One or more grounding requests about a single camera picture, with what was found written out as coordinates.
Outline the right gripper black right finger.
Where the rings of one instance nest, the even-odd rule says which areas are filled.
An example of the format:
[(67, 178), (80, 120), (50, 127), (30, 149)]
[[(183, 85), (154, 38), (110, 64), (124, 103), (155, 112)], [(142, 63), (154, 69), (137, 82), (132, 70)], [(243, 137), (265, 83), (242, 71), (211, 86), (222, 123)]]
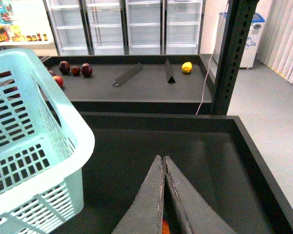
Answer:
[(164, 158), (168, 189), (183, 234), (235, 234), (170, 157)]

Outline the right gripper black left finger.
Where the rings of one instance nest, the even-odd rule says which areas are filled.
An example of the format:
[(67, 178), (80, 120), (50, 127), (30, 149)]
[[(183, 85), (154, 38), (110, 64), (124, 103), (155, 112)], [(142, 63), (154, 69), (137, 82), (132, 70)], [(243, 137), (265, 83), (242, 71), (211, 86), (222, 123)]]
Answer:
[(161, 234), (164, 213), (165, 171), (157, 155), (130, 208), (114, 234)]

